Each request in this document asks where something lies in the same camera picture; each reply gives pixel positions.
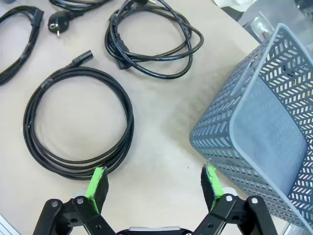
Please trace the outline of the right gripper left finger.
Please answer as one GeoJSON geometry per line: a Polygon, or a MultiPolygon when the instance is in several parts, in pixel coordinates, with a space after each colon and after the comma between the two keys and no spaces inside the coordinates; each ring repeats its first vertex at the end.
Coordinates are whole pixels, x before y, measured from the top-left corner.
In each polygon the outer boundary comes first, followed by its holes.
{"type": "Polygon", "coordinates": [[[97,167],[85,195],[66,203],[59,199],[46,201],[33,234],[68,235],[74,227],[81,226],[89,235],[116,234],[101,215],[108,190],[107,168],[97,167]]]}

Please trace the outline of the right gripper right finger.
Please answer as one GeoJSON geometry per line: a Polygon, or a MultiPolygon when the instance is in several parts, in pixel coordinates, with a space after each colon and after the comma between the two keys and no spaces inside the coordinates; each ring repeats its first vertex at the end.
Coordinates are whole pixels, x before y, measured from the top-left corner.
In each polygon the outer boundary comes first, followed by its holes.
{"type": "Polygon", "coordinates": [[[201,187],[208,214],[193,231],[194,235],[219,235],[227,224],[237,225],[243,235],[277,234],[263,198],[253,195],[243,200],[225,193],[213,166],[202,167],[201,187]]]}

